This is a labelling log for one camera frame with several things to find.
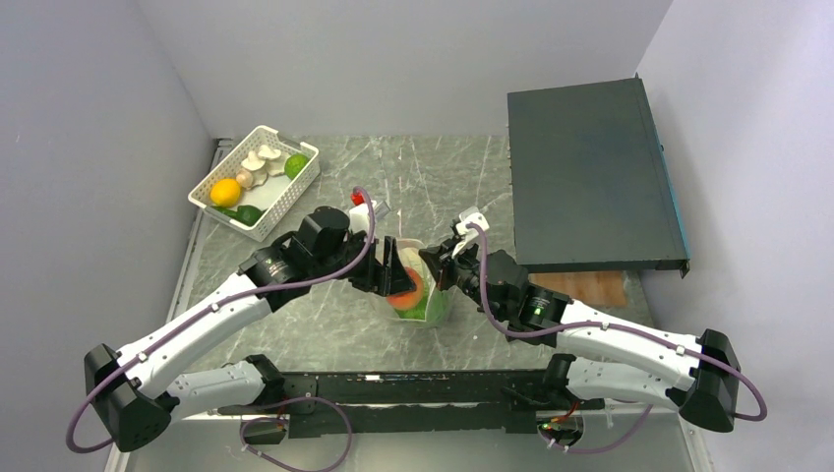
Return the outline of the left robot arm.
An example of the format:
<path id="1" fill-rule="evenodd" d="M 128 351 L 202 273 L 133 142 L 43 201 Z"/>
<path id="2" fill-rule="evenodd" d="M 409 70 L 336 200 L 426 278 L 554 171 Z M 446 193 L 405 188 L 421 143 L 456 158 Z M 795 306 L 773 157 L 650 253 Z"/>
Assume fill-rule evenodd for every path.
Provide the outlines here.
<path id="1" fill-rule="evenodd" d="M 229 367 L 186 369 L 242 328 L 303 297 L 320 283 L 346 279 L 382 297 L 414 288 L 387 236 L 378 257 L 376 225 L 384 202 L 349 211 L 320 206 L 295 231 L 252 253 L 203 301 L 118 349 L 99 344 L 84 358 L 88 405 L 107 431 L 107 444 L 124 452 L 154 441 L 173 422 L 215 407 L 250 405 L 260 413 L 282 399 L 283 378 L 264 355 Z"/>

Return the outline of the green lettuce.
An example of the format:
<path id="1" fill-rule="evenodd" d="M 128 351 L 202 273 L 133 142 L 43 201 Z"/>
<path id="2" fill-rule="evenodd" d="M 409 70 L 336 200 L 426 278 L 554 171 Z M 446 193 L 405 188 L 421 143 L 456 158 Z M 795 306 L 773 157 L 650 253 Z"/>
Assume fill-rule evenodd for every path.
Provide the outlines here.
<path id="1" fill-rule="evenodd" d="M 447 317 L 451 308 L 450 292 L 437 289 L 433 282 L 424 281 L 424 284 L 425 297 L 415 309 L 407 312 L 394 310 L 401 320 L 435 325 Z"/>

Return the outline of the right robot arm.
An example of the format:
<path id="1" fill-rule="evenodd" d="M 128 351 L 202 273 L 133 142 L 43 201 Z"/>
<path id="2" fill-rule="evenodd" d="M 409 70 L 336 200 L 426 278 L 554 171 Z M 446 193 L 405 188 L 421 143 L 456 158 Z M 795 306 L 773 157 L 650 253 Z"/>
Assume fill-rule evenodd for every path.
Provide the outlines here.
<path id="1" fill-rule="evenodd" d="M 737 412 L 741 364 L 730 338 L 706 329 L 675 334 L 627 322 L 529 281 L 505 251 L 485 259 L 471 247 L 421 249 L 437 286 L 458 288 L 507 340 L 558 349 L 542 381 L 548 404 L 602 397 L 655 404 L 716 433 L 730 433 Z"/>

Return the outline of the clear zip top bag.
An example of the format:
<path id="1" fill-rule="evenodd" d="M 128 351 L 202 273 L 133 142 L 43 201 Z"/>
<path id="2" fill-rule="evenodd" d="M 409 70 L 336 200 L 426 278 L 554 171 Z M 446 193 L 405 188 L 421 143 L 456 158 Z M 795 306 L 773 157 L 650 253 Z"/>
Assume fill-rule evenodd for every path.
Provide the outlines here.
<path id="1" fill-rule="evenodd" d="M 398 239 L 397 254 L 416 289 L 386 298 L 376 298 L 375 308 L 391 322 L 417 327 L 440 325 L 452 308 L 452 291 L 440 290 L 419 251 L 425 245 L 414 239 Z"/>

